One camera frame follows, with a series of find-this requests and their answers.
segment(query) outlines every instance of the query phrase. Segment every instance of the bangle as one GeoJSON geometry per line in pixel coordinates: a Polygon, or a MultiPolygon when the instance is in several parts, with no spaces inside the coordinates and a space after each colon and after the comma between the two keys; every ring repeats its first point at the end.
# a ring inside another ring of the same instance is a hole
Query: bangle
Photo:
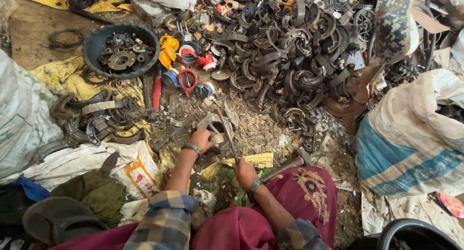
{"type": "Polygon", "coordinates": [[[200,157],[200,155],[201,155],[200,149],[199,149],[197,146],[195,146],[195,145],[192,145],[192,144],[190,144],[190,143],[187,143],[187,144],[185,144],[185,145],[182,147],[182,149],[184,149],[184,148],[193,149],[195,152],[197,152],[198,157],[200,157]]]}
{"type": "Polygon", "coordinates": [[[251,197],[253,197],[253,195],[255,194],[255,191],[256,191],[257,187],[258,187],[260,184],[262,184],[262,183],[263,183],[263,182],[262,182],[262,180],[260,180],[260,179],[257,179],[257,180],[255,180],[255,182],[253,182],[252,187],[250,188],[250,196],[251,196],[251,197]]]}

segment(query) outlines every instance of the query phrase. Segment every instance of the green cloth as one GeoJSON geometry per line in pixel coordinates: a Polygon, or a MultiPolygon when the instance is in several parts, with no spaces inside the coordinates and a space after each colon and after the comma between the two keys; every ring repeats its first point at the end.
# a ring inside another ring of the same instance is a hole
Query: green cloth
{"type": "Polygon", "coordinates": [[[49,197],[69,197],[89,207],[109,228],[116,227],[123,215],[126,186],[92,170],[56,187],[49,197]]]}

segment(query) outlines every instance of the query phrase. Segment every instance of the hand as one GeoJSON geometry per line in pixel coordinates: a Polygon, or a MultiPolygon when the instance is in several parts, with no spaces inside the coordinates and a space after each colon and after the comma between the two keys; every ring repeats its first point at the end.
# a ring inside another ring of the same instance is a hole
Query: hand
{"type": "Polygon", "coordinates": [[[192,134],[188,142],[196,146],[201,153],[205,153],[210,147],[218,146],[218,144],[212,144],[212,142],[208,141],[210,136],[212,136],[212,133],[209,130],[198,129],[192,134]]]}
{"type": "Polygon", "coordinates": [[[239,158],[239,165],[233,164],[232,167],[240,186],[249,191],[252,188],[253,182],[259,178],[253,165],[247,163],[245,158],[241,157],[239,158]]]}

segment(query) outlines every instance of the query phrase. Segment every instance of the plaid shirt sleeve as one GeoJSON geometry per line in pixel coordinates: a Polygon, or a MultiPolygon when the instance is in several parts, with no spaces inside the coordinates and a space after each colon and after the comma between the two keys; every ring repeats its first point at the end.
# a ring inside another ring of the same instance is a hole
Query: plaid shirt sleeve
{"type": "Polygon", "coordinates": [[[329,250],[311,222],[301,218],[279,231],[276,236],[280,250],[329,250]]]}
{"type": "Polygon", "coordinates": [[[197,200],[185,193],[162,191],[156,194],[124,250],[189,249],[190,215],[197,208],[197,200]]]}

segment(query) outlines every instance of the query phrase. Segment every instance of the black bowl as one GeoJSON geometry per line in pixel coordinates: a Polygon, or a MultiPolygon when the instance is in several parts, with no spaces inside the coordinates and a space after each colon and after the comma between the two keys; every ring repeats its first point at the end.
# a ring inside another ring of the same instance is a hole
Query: black bowl
{"type": "Polygon", "coordinates": [[[91,32],[87,35],[86,39],[82,43],[82,57],[84,58],[84,63],[89,66],[89,68],[94,71],[96,74],[107,77],[107,78],[116,78],[116,79],[132,79],[136,78],[144,73],[146,73],[155,63],[158,61],[160,56],[160,42],[158,38],[154,35],[153,32],[147,28],[133,24],[133,23],[122,23],[107,25],[103,28],[98,28],[97,30],[91,32]],[[106,41],[108,36],[113,35],[113,33],[128,33],[137,34],[137,38],[143,41],[148,46],[155,47],[154,56],[151,60],[144,61],[141,63],[139,69],[127,74],[110,74],[102,71],[102,66],[98,62],[98,57],[100,57],[100,51],[105,50],[106,41]]]}

